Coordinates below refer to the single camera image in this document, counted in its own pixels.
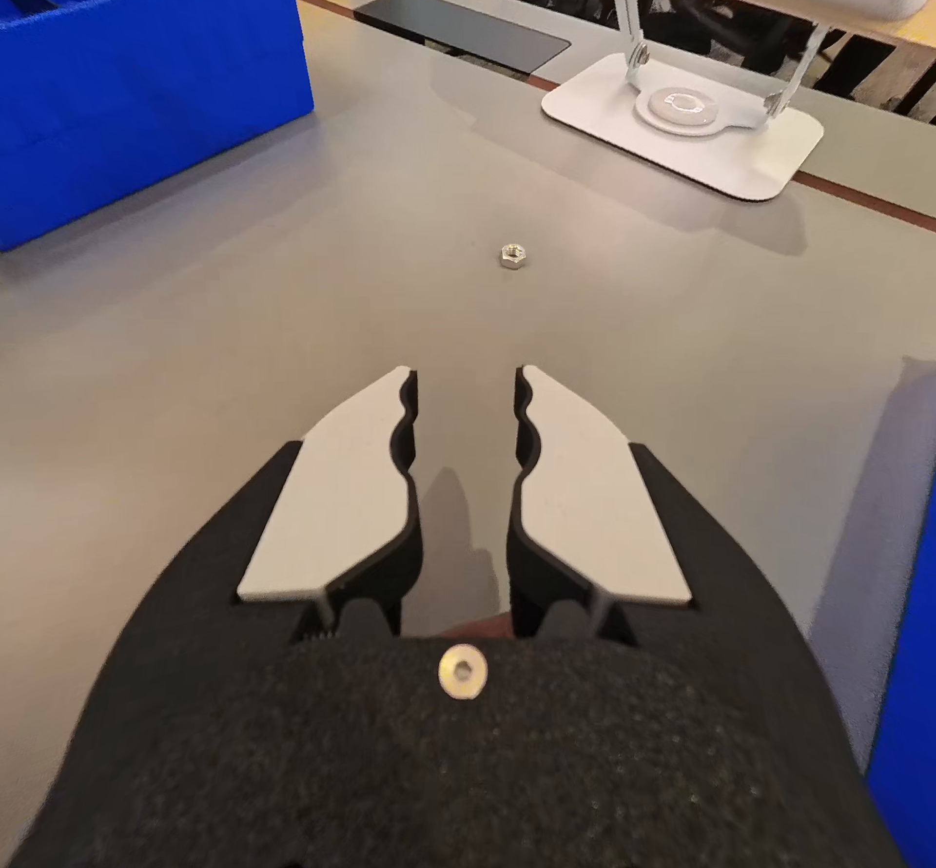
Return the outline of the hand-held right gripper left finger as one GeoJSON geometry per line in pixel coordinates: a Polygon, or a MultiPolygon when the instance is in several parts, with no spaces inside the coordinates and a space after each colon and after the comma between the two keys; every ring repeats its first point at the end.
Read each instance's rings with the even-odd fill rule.
{"type": "Polygon", "coordinates": [[[399,633],[423,565],[415,481],[417,374],[397,366],[301,439],[236,589],[243,603],[304,603],[335,630],[368,599],[399,633]]]}

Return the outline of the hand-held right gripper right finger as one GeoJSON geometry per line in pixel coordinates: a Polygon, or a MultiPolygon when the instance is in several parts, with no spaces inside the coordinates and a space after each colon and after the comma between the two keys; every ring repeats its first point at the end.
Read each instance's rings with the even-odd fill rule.
{"type": "Polygon", "coordinates": [[[518,638],[570,603],[597,637],[634,638],[626,607],[685,612],[694,596],[630,441],[541,368],[516,369],[520,472],[507,530],[518,638]]]}

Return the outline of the blue bin with black divider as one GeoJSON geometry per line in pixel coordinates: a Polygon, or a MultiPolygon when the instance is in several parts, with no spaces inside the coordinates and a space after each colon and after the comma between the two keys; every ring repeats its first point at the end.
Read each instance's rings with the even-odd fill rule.
{"type": "Polygon", "coordinates": [[[2,252],[312,111],[297,0],[2,0],[2,252]]]}

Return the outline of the blue plastic bin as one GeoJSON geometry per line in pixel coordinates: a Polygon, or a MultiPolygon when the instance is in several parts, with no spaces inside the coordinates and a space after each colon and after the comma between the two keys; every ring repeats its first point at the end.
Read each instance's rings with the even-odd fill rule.
{"type": "Polygon", "coordinates": [[[924,512],[867,770],[909,866],[935,865],[935,488],[924,512]]]}

